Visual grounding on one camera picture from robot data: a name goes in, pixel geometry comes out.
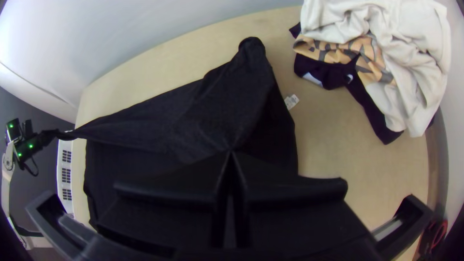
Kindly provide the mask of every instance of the black fabric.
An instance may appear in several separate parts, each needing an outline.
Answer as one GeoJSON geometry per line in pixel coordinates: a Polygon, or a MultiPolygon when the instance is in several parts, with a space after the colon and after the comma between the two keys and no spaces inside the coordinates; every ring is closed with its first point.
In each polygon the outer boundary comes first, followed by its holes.
{"type": "MultiPolygon", "coordinates": [[[[301,31],[300,23],[290,28],[289,31],[296,38],[301,31]]],[[[296,54],[293,69],[299,77],[303,77],[306,73],[311,73],[313,77],[322,82],[322,87],[326,90],[345,86],[354,99],[363,107],[376,136],[383,144],[390,144],[401,136],[403,131],[395,132],[387,127],[385,115],[377,108],[377,105],[367,93],[366,88],[358,77],[355,69],[358,58],[359,56],[348,64],[325,63],[296,54]],[[352,80],[347,78],[347,75],[351,75],[353,77],[352,80]]]]}
{"type": "Polygon", "coordinates": [[[294,123],[255,37],[202,80],[48,135],[87,139],[84,191],[93,226],[115,202],[121,175],[159,175],[232,149],[298,173],[294,123]]]}

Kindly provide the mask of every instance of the air vent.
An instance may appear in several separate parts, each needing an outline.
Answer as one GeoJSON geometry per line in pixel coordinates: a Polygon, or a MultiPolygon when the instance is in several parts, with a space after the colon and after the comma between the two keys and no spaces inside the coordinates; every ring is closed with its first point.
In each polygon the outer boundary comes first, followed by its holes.
{"type": "Polygon", "coordinates": [[[71,151],[63,150],[62,158],[63,162],[71,163],[71,151]]]}
{"type": "Polygon", "coordinates": [[[73,200],[70,189],[66,189],[66,188],[63,189],[63,200],[69,200],[69,201],[73,200]]]}
{"type": "Polygon", "coordinates": [[[64,183],[71,184],[71,170],[67,168],[61,168],[61,181],[64,183]]]}

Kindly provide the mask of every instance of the robotic arm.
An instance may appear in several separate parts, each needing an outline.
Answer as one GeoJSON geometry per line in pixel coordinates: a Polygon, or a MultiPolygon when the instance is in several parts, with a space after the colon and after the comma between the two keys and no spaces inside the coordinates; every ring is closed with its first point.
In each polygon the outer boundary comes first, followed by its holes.
{"type": "Polygon", "coordinates": [[[35,247],[52,247],[40,232],[31,232],[16,225],[14,219],[10,216],[10,183],[18,163],[17,159],[22,156],[22,153],[17,152],[15,146],[19,143],[20,137],[14,137],[14,130],[9,131],[9,126],[13,125],[10,123],[7,124],[8,145],[1,157],[1,208],[5,212],[10,226],[26,250],[31,250],[35,247]]]}

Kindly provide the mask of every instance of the clothing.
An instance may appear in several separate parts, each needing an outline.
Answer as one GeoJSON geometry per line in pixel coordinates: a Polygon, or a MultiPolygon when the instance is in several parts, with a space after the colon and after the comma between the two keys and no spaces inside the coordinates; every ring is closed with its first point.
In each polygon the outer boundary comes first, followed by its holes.
{"type": "Polygon", "coordinates": [[[87,139],[84,192],[95,228],[120,176],[156,176],[229,150],[298,174],[294,123],[255,37],[201,80],[54,135],[87,139]]]}
{"type": "MultiPolygon", "coordinates": [[[[290,28],[290,33],[296,38],[300,35],[300,29],[300,23],[298,23],[290,28]]],[[[306,79],[308,79],[308,74],[310,74],[317,82],[313,79],[308,80],[316,84],[320,82],[320,85],[327,90],[345,86],[354,99],[363,107],[376,136],[383,144],[387,145],[401,136],[403,131],[392,131],[387,128],[385,115],[377,108],[367,93],[359,77],[358,63],[362,59],[360,54],[357,54],[353,59],[345,59],[344,62],[346,64],[340,62],[333,63],[326,62],[326,59],[321,61],[297,53],[294,71],[299,77],[306,79]]]]}
{"type": "Polygon", "coordinates": [[[390,130],[423,135],[443,98],[450,68],[444,6],[432,0],[305,0],[300,19],[302,35],[317,41],[375,39],[396,85],[378,81],[366,91],[390,130]]]}

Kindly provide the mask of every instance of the gray wall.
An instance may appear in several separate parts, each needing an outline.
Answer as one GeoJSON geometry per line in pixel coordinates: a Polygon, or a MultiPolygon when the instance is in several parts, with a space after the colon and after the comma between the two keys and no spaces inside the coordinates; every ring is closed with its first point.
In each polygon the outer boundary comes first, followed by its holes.
{"type": "MultiPolygon", "coordinates": [[[[8,121],[19,118],[21,122],[32,120],[35,132],[49,129],[72,130],[74,125],[45,113],[11,95],[0,87],[0,131],[4,133],[8,121]]],[[[5,142],[0,141],[0,154],[5,152],[5,142]]],[[[45,190],[57,191],[58,140],[34,156],[39,167],[39,176],[33,177],[19,168],[14,172],[10,186],[10,215],[16,223],[31,231],[37,231],[24,207],[45,190]]]]}

